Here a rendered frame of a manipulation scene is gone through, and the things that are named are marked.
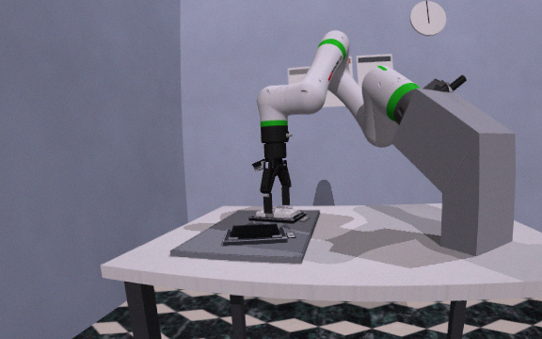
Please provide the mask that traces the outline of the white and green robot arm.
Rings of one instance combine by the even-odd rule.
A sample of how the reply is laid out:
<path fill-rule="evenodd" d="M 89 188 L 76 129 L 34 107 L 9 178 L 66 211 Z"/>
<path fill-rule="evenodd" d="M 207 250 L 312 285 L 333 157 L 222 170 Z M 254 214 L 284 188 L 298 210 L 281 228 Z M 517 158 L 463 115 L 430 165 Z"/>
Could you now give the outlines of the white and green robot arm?
<path fill-rule="evenodd" d="M 291 85 L 269 86 L 259 93 L 262 143 L 288 142 L 293 136 L 288 132 L 288 116 L 318 112 L 329 90 L 348 108 L 372 145 L 390 146 L 419 87 L 383 65 L 368 71 L 360 87 L 349 71 L 347 36 L 330 31 L 319 45 L 304 79 Z"/>

